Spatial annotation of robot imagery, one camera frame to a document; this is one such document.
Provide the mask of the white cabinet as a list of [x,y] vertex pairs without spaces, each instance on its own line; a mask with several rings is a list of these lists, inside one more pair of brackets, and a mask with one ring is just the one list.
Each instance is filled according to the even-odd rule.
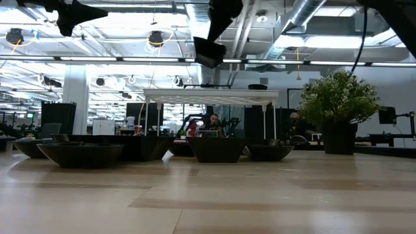
[[92,135],[115,135],[116,124],[114,120],[94,120]]

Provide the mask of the black square deep mini bowl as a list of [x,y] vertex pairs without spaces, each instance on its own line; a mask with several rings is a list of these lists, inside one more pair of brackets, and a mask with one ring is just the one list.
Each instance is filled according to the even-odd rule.
[[120,144],[119,160],[148,162],[161,160],[174,143],[172,136],[139,135],[52,135],[54,142],[84,142],[92,144]]
[[239,138],[187,137],[199,163],[237,163],[246,145]]

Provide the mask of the black room partition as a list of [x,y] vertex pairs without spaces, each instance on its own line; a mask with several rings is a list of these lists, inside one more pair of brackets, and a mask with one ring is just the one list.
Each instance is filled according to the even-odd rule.
[[41,125],[60,123],[60,134],[73,133],[75,112],[77,104],[72,103],[46,103],[41,104]]

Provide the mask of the black monitor on arm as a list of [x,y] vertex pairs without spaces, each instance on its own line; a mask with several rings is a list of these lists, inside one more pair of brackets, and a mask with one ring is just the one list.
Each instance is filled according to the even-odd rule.
[[397,114],[394,107],[382,107],[378,111],[379,124],[391,124],[396,125],[397,119],[400,117],[406,117],[409,119],[410,135],[409,138],[416,140],[416,112],[410,111],[404,114]]

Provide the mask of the black aluminium rig frame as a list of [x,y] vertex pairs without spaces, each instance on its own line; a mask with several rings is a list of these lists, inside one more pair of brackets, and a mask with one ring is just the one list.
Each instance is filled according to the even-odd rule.
[[[323,151],[323,145],[297,145],[294,150],[300,151]],[[392,148],[378,146],[355,146],[355,153],[368,155],[381,155],[387,157],[400,157],[408,159],[416,159],[416,148]]]

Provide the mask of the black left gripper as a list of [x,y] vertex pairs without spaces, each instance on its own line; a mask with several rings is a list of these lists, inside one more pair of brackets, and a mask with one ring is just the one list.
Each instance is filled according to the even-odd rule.
[[72,0],[72,4],[64,0],[16,0],[21,7],[44,7],[47,12],[58,12],[57,26],[61,35],[70,37],[76,25],[90,20],[96,20],[108,16],[106,10],[83,5],[78,0]]

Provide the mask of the silver ventilation duct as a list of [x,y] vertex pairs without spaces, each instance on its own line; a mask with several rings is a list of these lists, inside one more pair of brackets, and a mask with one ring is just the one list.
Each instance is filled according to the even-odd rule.
[[[188,14],[188,26],[191,37],[207,38],[209,34],[209,27],[211,20],[208,16],[209,5],[187,4],[185,5]],[[218,68],[212,69],[204,65],[198,65],[198,80],[200,85],[219,85],[220,84],[220,70]]]
[[264,52],[262,59],[276,60],[289,47],[284,43],[283,35],[294,30],[304,34],[307,23],[326,3],[327,0],[296,0],[290,12],[278,17],[273,28],[273,43]]

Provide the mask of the green potted plant black pot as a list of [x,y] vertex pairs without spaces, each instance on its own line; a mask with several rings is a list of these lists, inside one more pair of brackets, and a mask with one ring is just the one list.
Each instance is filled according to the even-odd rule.
[[349,71],[333,71],[302,89],[300,117],[317,126],[324,152],[354,153],[358,125],[381,109],[375,86]]

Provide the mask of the person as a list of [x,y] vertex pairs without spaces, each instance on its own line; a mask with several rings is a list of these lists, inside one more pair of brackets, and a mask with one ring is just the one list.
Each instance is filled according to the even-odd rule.
[[315,133],[316,127],[302,118],[297,112],[290,115],[290,128],[288,137],[291,144],[310,145],[311,135]]
[[208,124],[202,125],[201,128],[206,131],[216,131],[218,137],[225,138],[224,130],[219,126],[219,118],[217,114],[212,114],[210,117],[210,122]]

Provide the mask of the black desk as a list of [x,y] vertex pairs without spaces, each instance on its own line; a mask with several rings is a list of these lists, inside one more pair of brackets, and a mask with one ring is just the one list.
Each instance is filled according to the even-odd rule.
[[416,135],[412,134],[391,134],[391,133],[383,133],[383,134],[369,134],[368,136],[357,136],[356,142],[369,142],[371,146],[376,146],[377,144],[388,144],[389,147],[394,147],[394,139],[401,138],[407,139],[410,138],[412,140],[416,140]]

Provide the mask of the black boat-shaped mini plate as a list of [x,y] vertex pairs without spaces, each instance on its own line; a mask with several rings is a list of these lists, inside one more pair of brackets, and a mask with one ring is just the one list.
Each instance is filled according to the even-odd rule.
[[47,157],[42,153],[42,151],[38,148],[38,144],[48,144],[53,143],[52,138],[46,139],[19,139],[16,141],[12,141],[14,147],[20,150],[26,156],[32,159],[46,159]]
[[38,149],[61,168],[108,168],[120,158],[123,145],[82,142],[38,144]]
[[250,155],[248,156],[251,161],[281,161],[294,149],[294,146],[276,145],[276,146],[264,146],[264,145],[248,145]]
[[194,157],[194,152],[188,143],[174,142],[169,151],[178,157]]

